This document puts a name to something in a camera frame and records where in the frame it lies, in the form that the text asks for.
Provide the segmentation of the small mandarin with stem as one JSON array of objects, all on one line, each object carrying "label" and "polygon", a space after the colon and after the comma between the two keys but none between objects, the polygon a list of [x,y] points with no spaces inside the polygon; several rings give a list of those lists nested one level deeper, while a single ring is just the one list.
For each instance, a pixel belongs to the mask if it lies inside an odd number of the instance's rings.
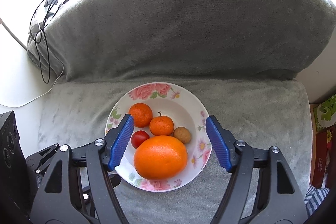
[{"label": "small mandarin with stem", "polygon": [[171,135],[174,131],[174,122],[170,117],[159,112],[159,116],[151,120],[149,129],[154,136]]}]

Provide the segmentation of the small mandarin back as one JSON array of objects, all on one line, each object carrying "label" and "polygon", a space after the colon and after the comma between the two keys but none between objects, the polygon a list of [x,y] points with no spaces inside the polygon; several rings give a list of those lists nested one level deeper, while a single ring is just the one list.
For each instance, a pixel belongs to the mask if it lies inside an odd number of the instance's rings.
[{"label": "small mandarin back", "polygon": [[138,128],[147,127],[153,119],[151,108],[144,103],[132,105],[128,112],[134,119],[134,125]]}]

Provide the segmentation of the floral white ceramic plate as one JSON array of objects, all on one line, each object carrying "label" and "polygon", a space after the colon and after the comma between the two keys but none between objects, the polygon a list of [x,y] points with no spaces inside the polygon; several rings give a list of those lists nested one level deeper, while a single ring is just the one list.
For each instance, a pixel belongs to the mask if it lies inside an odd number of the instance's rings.
[{"label": "floral white ceramic plate", "polygon": [[109,131],[131,114],[135,125],[116,172],[148,192],[168,192],[195,179],[207,164],[212,145],[206,134],[208,112],[185,88],[148,83],[133,88],[112,108]]}]

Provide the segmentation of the green printed box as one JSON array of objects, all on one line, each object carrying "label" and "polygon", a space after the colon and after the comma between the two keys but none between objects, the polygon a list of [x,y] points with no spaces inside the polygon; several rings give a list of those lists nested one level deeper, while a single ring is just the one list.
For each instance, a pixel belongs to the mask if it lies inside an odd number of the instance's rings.
[{"label": "green printed box", "polygon": [[335,125],[336,94],[313,109],[314,121],[317,131]]}]

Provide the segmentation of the grey sofa back cushion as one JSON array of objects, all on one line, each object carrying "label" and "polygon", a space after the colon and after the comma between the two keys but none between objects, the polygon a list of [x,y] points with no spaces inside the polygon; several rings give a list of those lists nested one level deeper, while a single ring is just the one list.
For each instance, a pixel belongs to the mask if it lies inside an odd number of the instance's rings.
[{"label": "grey sofa back cushion", "polygon": [[325,49],[331,0],[70,0],[27,54],[68,81],[293,79]]}]

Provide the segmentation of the red cherry tomato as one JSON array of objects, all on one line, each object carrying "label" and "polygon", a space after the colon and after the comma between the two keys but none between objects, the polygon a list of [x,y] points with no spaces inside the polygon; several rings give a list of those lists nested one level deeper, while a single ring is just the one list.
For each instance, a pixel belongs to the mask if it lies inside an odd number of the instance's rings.
[{"label": "red cherry tomato", "polygon": [[131,145],[137,149],[144,141],[149,139],[150,136],[147,132],[143,130],[136,131],[130,139]]}]

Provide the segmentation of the striped cloth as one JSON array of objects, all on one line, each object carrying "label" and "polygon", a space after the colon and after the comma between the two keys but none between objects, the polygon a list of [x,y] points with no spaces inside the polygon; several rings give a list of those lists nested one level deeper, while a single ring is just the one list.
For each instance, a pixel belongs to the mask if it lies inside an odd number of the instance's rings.
[{"label": "striped cloth", "polygon": [[313,185],[309,186],[304,198],[304,204],[308,217],[310,217],[317,210],[317,208],[326,198],[329,191],[329,188],[316,188]]}]

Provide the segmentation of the large orange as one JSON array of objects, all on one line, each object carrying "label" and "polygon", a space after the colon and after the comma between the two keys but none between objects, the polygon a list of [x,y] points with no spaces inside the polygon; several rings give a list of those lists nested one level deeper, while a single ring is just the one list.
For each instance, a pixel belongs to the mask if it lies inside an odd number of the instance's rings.
[{"label": "large orange", "polygon": [[148,180],[165,180],[181,173],[188,162],[185,145],[172,136],[155,136],[135,151],[133,164],[137,173]]}]

